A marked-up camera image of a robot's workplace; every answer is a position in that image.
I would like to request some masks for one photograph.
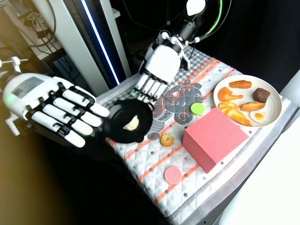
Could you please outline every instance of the black curtain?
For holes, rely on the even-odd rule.
[[[223,26],[196,48],[281,91],[300,69],[299,8],[296,0],[232,0]]]

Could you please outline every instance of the white light strip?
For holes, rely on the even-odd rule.
[[[89,18],[89,21],[90,21],[90,23],[91,23],[91,25],[92,25],[92,27],[93,27],[93,30],[94,30],[94,32],[95,32],[95,35],[96,35],[97,39],[98,39],[98,42],[99,42],[99,44],[100,44],[100,46],[101,46],[101,48],[102,48],[102,51],[103,51],[103,53],[104,53],[104,55],[105,55],[105,57],[106,57],[107,62],[108,62],[108,64],[109,64],[109,67],[110,67],[111,70],[112,70],[112,74],[113,74],[113,76],[114,76],[114,79],[116,80],[117,84],[119,85],[120,82],[119,82],[119,80],[118,80],[118,78],[117,78],[117,75],[116,75],[114,69],[113,69],[112,63],[111,63],[111,61],[109,60],[109,57],[108,57],[107,52],[106,52],[106,50],[105,50],[105,48],[104,48],[104,45],[103,45],[103,43],[102,43],[102,40],[101,40],[100,35],[99,35],[99,33],[98,33],[98,30],[97,30],[97,28],[96,28],[96,26],[95,26],[95,23],[94,23],[94,21],[93,21],[93,18],[92,18],[92,16],[91,16],[91,14],[90,14],[89,8],[88,8],[88,6],[86,5],[85,0],[81,0],[81,3],[82,3],[82,5],[83,5],[83,7],[84,7],[84,10],[85,10],[85,12],[86,12],[86,15],[87,15],[88,18]]]

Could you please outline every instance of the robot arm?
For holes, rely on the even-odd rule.
[[[13,120],[21,118],[40,124],[74,146],[85,145],[85,136],[101,125],[109,110],[96,103],[86,90],[59,77],[27,73],[9,80],[3,102],[11,111],[7,124],[15,135]]]
[[[141,78],[132,90],[132,96],[145,103],[154,104],[176,76],[182,60],[185,61],[185,69],[189,69],[190,61],[183,49],[201,25],[198,18],[205,10],[205,6],[205,0],[189,0],[186,24],[181,31],[173,36],[165,31],[158,35],[155,43],[146,52],[139,70]],[[193,43],[199,41],[199,38],[195,38]]]

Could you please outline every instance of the green cable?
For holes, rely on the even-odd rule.
[[[210,30],[205,33],[206,35],[210,34],[216,28],[217,24],[219,23],[221,14],[222,14],[222,7],[223,7],[223,0],[220,0],[219,15],[217,16],[217,19],[216,19],[214,25],[212,25]]]

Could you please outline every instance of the plate of food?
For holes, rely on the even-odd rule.
[[[214,90],[216,107],[242,127],[263,127],[280,116],[278,92],[264,80],[235,75],[220,81]]]

